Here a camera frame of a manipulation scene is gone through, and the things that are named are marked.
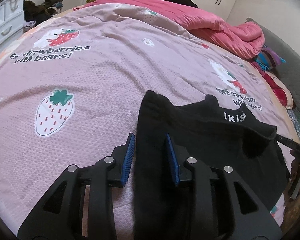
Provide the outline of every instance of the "honeycomb textured fabric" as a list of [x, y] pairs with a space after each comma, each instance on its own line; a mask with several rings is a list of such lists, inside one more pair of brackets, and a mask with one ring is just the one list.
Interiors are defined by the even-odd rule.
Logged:
[[[176, 106], [207, 94], [224, 108], [242, 101], [291, 138], [273, 95], [250, 67], [160, 14], [125, 4], [84, 8], [28, 35], [0, 64], [3, 221], [17, 234], [68, 165], [93, 165], [124, 144], [136, 132], [147, 90]], [[286, 147], [282, 152], [290, 170], [293, 158]], [[132, 177], [114, 189], [119, 240], [133, 239]]]

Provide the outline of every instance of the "bedspread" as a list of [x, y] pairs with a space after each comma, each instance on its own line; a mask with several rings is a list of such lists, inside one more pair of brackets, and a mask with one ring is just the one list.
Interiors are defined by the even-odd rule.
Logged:
[[[7, 51], [0, 55], [0, 216], [15, 234], [68, 165], [93, 165], [125, 143], [147, 90], [177, 106], [207, 94], [225, 108], [246, 103], [279, 134], [295, 134], [249, 63], [143, 7], [84, 8], [30, 30]], [[281, 148], [290, 169], [293, 157]], [[118, 239], [133, 239], [132, 177], [113, 190]]]
[[105, 3], [126, 3], [149, 8], [180, 24], [193, 35], [244, 59], [257, 56], [265, 43], [261, 28], [253, 22], [234, 27], [213, 13], [163, 0], [97, 0], [85, 7]]

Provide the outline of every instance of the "colorful striped cloth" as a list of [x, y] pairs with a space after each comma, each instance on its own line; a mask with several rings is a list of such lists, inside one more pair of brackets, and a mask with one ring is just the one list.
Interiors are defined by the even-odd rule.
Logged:
[[271, 70], [281, 63], [286, 62], [283, 58], [279, 57], [272, 49], [270, 49], [266, 45], [263, 46], [260, 54], [257, 56], [255, 61], [264, 71]]

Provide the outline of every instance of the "gray headboard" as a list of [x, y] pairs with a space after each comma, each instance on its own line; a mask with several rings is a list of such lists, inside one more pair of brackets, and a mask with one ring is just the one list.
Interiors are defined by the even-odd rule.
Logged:
[[290, 90], [293, 101], [300, 111], [300, 56], [287, 43], [281, 40], [277, 35], [261, 26], [251, 18], [247, 22], [258, 24], [266, 38], [266, 45], [273, 49], [280, 57], [284, 58], [283, 63], [273, 70], [273, 73]]

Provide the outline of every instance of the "pink comforter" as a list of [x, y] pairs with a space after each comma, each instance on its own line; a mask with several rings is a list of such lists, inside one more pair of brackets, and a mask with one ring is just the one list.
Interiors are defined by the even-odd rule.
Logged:
[[213, 13], [163, 0], [96, 0], [84, 7], [105, 3], [124, 3], [147, 7], [180, 24], [193, 35], [210, 41], [244, 59], [257, 56], [265, 43], [262, 30], [255, 23], [248, 22], [233, 27]]

